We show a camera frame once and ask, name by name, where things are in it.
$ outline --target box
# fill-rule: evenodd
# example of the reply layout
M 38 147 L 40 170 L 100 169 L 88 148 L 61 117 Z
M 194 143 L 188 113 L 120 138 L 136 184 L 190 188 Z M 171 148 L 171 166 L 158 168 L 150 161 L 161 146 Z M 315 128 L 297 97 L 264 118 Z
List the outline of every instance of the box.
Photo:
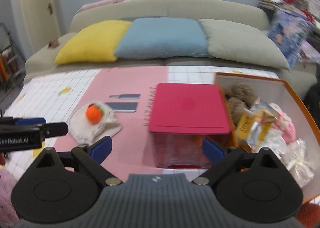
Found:
M 160 168 L 210 168 L 202 140 L 234 146 L 231 117 L 218 86 L 160 83 L 149 123 L 155 163 Z
M 303 102 L 286 81 L 246 74 L 216 73 L 214 83 L 231 87 L 239 82 L 249 84 L 255 94 L 265 102 L 278 104 L 292 119 L 297 138 L 306 142 L 307 160 L 320 155 L 320 131 Z M 302 191 L 304 203 L 320 195 L 320 168 L 316 170 L 313 180 L 303 187 Z

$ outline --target beige sofa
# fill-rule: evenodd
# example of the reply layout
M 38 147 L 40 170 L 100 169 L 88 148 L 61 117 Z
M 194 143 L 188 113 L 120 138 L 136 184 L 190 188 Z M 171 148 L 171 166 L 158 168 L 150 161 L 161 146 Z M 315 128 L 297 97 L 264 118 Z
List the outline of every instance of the beige sofa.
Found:
M 56 66 L 53 64 L 57 53 L 83 28 L 108 19 L 134 20 L 138 17 L 178 17 L 189 19 L 212 18 L 229 20 L 255 27 L 267 33 L 269 21 L 264 11 L 259 8 L 221 0 L 133 0 L 112 5 L 92 8 L 76 14 L 71 22 L 69 33 L 60 37 L 60 46 L 56 49 L 42 48 L 26 62 L 25 82 L 39 75 L 68 72 L 80 69 L 101 67 L 122 67 L 141 65 L 210 65 L 234 66 L 242 68 L 262 69 L 275 72 L 280 79 L 286 80 L 297 94 L 303 98 L 316 80 L 316 65 L 303 66 L 297 63 L 291 71 L 263 67 L 255 64 L 244 64 L 217 58 L 173 57 L 150 60 L 117 60 L 104 64 L 70 64 Z

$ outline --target red lid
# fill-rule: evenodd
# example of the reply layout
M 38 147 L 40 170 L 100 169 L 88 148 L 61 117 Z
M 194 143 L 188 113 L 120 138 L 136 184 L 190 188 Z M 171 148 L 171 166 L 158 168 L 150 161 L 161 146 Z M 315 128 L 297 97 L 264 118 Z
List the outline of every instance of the red lid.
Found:
M 212 84 L 159 83 L 150 132 L 227 134 L 231 127 L 219 87 Z

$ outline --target black bag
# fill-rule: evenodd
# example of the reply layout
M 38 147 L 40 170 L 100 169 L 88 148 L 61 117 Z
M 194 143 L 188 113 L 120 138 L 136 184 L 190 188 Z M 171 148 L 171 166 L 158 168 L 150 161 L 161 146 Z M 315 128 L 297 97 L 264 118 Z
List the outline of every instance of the black bag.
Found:
M 307 92 L 303 103 L 320 129 L 320 84 L 315 84 Z

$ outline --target blue floral bag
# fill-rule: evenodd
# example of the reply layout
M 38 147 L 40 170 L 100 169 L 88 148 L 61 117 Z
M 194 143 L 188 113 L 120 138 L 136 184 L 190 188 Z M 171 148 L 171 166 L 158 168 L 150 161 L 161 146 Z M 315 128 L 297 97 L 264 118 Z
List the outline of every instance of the blue floral bag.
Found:
M 308 36 L 309 28 L 310 22 L 296 12 L 279 9 L 272 19 L 268 37 L 281 50 L 290 68 L 297 62 L 297 54 Z

